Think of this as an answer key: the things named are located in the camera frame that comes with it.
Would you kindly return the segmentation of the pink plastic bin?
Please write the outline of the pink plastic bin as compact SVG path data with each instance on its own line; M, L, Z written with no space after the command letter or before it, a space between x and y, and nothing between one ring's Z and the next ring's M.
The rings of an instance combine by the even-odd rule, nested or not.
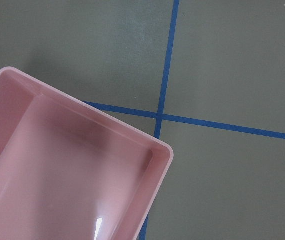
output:
M135 240L173 158L165 142L0 70L0 240Z

